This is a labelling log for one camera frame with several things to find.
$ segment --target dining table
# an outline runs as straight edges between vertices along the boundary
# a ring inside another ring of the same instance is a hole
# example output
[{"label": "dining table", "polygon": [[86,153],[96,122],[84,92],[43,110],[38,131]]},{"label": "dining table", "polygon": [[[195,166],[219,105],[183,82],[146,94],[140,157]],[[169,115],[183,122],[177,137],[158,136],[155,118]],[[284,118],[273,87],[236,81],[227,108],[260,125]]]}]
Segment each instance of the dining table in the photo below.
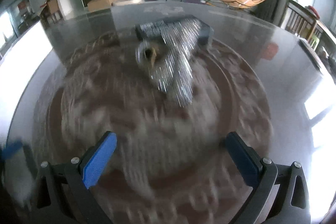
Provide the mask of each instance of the dining table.
[{"label": "dining table", "polygon": [[[213,41],[234,52],[255,74],[266,97],[271,128],[266,154],[260,156],[281,165],[300,162],[311,222],[319,223],[336,191],[336,87],[297,36],[239,10],[167,1],[111,7],[60,21],[47,30],[37,22],[0,61],[1,146],[21,140],[31,147],[37,130],[53,127],[46,117],[76,49],[107,32],[127,43],[136,39],[135,25],[186,15],[209,25]],[[6,161],[5,187],[17,204],[24,206],[30,199],[32,173],[39,166],[22,151]]]}]

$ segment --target wooden railing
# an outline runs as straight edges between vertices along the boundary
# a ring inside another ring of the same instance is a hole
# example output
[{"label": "wooden railing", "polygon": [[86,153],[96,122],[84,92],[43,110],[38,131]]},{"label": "wooden railing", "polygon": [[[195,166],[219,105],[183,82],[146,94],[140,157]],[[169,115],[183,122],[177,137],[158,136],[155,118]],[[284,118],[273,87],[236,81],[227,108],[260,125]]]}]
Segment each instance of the wooden railing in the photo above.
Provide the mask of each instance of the wooden railing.
[{"label": "wooden railing", "polygon": [[307,39],[310,44],[313,35],[320,38],[324,29],[328,29],[309,10],[293,0],[287,0],[279,26],[290,33]]}]

